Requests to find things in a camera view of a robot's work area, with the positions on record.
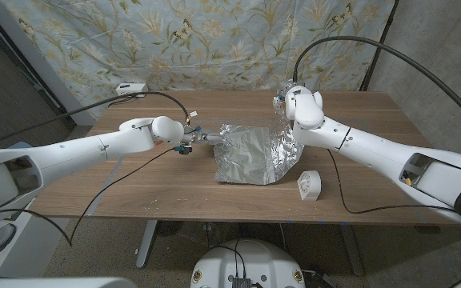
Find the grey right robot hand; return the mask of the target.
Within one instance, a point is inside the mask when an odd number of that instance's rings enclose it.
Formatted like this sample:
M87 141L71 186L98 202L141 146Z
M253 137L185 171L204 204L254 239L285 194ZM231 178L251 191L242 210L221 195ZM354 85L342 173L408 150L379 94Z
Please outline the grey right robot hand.
M283 113L290 120L293 120L295 117L295 96L289 96L288 92L294 87L295 83L290 79L286 83L279 85L277 94L273 97L273 107L275 112L279 114L282 109L281 105L284 104L285 108L283 109Z

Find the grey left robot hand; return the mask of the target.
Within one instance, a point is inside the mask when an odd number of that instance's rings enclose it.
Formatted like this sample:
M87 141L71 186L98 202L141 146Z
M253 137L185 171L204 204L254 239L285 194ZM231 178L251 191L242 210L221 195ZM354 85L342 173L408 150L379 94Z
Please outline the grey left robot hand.
M197 130L185 133L182 136L181 143L206 142L209 145L217 145L224 143L224 138L221 134Z

